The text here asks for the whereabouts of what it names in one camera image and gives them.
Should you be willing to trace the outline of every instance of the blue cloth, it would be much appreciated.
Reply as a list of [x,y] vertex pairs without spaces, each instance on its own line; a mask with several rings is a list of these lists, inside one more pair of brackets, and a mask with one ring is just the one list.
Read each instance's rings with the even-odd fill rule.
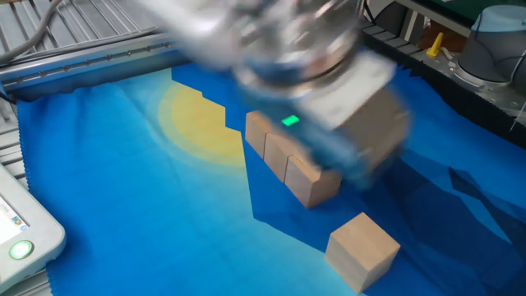
[[399,70],[390,86],[414,115],[404,157],[370,192],[344,184],[313,210],[245,141],[243,165],[186,146],[206,124],[180,112],[194,101],[171,94],[199,95],[173,81],[223,106],[219,133],[241,143],[249,110],[233,82],[192,64],[20,103],[30,191],[67,231],[48,264],[55,296],[352,295],[323,251],[362,211],[402,245],[367,295],[526,294],[526,151],[424,81]]

